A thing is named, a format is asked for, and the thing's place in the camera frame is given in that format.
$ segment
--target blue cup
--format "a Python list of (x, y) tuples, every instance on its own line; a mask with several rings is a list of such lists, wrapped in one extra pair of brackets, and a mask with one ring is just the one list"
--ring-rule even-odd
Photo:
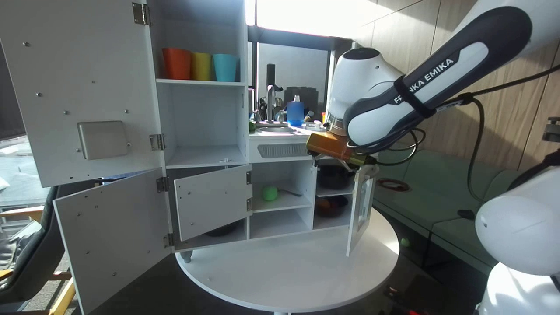
[(218, 83), (234, 83), (238, 77), (238, 58), (231, 55), (213, 55), (213, 74)]

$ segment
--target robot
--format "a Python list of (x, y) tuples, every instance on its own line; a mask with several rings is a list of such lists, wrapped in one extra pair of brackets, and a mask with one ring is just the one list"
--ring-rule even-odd
[[(558, 0), (479, 0), (455, 35), (413, 72), (402, 76), (374, 49), (341, 56), (329, 95), (330, 133), (346, 149), (374, 154), (434, 116), (465, 100), (455, 93), (560, 37)], [(560, 168), (546, 170), (484, 203), (476, 233), (498, 261), (481, 315), (560, 314)]]

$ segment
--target yellow cup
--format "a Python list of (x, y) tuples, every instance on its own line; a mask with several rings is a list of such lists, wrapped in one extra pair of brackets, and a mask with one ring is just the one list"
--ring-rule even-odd
[(194, 81), (210, 81), (211, 56), (206, 53), (194, 53)]

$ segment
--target round white table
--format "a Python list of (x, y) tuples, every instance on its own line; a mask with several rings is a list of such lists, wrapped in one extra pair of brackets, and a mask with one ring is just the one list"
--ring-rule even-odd
[(215, 298), (238, 307), (308, 314), (350, 305), (392, 273), (399, 242), (372, 210), (371, 223), (350, 258), (348, 228), (250, 240), (176, 252), (182, 272)]

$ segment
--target cabinet door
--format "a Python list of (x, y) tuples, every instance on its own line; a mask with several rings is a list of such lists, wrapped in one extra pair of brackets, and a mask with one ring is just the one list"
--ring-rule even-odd
[(246, 217), (248, 172), (238, 167), (175, 181), (180, 242)]
[(150, 170), (148, 28), (115, 0), (1, 0), (0, 39), (42, 186)]
[(82, 314), (91, 314), (171, 249), (161, 172), (148, 172), (54, 202)]
[(376, 167), (365, 165), (365, 167), (360, 167), (353, 177), (346, 256), (351, 254), (353, 247), (357, 245), (365, 228), (369, 226), (376, 170), (378, 170)]

